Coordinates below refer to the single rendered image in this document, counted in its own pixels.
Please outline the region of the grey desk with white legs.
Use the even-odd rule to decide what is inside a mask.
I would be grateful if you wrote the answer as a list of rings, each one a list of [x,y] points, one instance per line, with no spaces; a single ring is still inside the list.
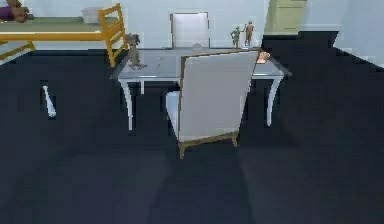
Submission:
[[[141,93],[145,93],[146,82],[180,82],[180,62],[183,55],[190,53],[190,49],[176,50],[140,50],[140,61],[144,64],[143,68],[133,69],[130,66],[128,57],[116,67],[111,78],[116,79],[123,89],[128,115],[128,127],[133,129],[133,109],[132,96],[129,83],[139,83]],[[292,73],[281,65],[276,59],[271,57],[265,63],[257,63],[253,70],[253,80],[271,80],[272,84],[269,91],[266,124],[272,124],[272,114],[274,99],[279,88],[280,82]]]

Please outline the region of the grey statuette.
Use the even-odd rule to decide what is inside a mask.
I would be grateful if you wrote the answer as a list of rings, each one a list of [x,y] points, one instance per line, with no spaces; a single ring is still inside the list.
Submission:
[[[137,49],[137,45],[140,43],[139,35],[128,33],[126,35],[127,43],[129,45],[128,58],[129,58],[129,66],[133,70],[141,70],[146,67],[145,64],[140,62],[139,51]]]

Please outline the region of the green figurine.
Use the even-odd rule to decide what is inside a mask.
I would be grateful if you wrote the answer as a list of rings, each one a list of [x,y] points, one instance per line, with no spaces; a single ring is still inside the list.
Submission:
[[[240,41],[240,34],[241,30],[240,27],[237,26],[232,32],[231,32],[231,38],[232,38],[232,45],[234,49],[239,48],[239,41]]]

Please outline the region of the orange figurine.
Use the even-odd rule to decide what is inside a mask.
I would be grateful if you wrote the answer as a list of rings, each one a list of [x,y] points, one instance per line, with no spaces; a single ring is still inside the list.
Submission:
[[[245,27],[245,45],[250,46],[252,35],[253,35],[254,25],[252,21],[249,21]]]

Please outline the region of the pale yellow door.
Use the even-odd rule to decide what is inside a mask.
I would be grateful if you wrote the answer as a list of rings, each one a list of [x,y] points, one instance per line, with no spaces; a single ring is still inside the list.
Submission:
[[[265,35],[296,35],[303,20],[307,0],[270,0]]]

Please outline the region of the white pillow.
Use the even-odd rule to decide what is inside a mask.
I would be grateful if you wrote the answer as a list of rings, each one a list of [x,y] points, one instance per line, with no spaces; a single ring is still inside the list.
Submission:
[[[81,10],[83,21],[86,24],[99,24],[99,8],[88,7]]]

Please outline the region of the white baseball bat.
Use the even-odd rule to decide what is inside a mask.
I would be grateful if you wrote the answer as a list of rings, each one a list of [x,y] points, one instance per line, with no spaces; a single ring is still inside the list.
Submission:
[[[50,98],[48,87],[46,85],[43,86],[43,91],[45,94],[45,100],[46,100],[46,107],[47,107],[47,113],[49,117],[55,117],[56,116],[56,110],[53,105],[53,102]]]

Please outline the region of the brown teddy bear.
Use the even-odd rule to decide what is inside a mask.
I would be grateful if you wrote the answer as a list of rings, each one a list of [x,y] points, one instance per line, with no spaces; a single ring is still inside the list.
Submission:
[[[34,15],[19,0],[0,0],[0,20],[24,23],[33,20]]]

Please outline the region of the white chair with wooden frame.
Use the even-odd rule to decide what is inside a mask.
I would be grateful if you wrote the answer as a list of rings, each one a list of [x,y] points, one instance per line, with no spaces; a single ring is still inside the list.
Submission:
[[[180,89],[166,94],[166,111],[179,155],[188,147],[238,135],[256,67],[256,50],[231,50],[181,58]]]

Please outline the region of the orange wooden bed frame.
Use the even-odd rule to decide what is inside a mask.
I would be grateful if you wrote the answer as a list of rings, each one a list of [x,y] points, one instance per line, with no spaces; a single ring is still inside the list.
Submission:
[[[25,44],[0,53],[0,60],[30,49],[35,51],[34,41],[103,41],[110,65],[116,65],[116,57],[129,49],[121,5],[98,9],[99,23],[88,24],[82,17],[36,17],[24,23],[0,20],[0,46],[14,41]]]

